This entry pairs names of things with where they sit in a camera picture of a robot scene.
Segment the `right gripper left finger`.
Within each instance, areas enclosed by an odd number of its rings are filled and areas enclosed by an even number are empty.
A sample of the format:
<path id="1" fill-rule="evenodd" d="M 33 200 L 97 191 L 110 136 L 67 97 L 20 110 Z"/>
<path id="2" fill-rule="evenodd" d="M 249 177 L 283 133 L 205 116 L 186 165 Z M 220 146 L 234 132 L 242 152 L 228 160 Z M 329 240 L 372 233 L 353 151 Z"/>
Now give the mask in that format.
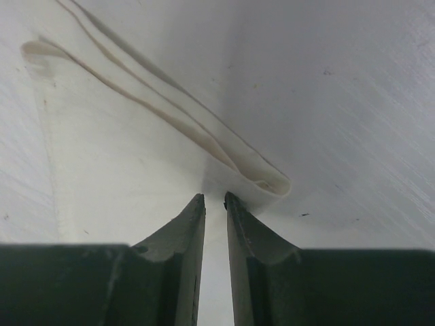
<path id="1" fill-rule="evenodd" d="M 205 199 L 134 246 L 4 244 L 2 325 L 195 325 Z"/>

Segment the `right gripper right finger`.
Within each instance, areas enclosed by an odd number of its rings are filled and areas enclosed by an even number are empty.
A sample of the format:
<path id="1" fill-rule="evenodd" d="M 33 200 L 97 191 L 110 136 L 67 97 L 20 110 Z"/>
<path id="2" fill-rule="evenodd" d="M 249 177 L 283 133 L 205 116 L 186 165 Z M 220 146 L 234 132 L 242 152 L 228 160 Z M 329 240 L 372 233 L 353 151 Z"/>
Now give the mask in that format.
<path id="1" fill-rule="evenodd" d="M 235 325 L 433 325 L 434 253 L 301 249 L 225 195 Z"/>

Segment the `cream white t shirt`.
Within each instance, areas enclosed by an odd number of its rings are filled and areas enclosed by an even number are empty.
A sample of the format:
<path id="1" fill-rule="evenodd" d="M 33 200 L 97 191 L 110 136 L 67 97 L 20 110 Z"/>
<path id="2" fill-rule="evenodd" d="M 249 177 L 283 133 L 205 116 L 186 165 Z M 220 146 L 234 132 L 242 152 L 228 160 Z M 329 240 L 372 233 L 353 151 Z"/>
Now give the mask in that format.
<path id="1" fill-rule="evenodd" d="M 290 180 L 186 93 L 114 42 L 74 1 L 20 1 L 22 56 L 46 141 L 64 242 L 133 245 L 205 197 L 200 325 L 232 325 L 224 196 L 253 211 Z"/>

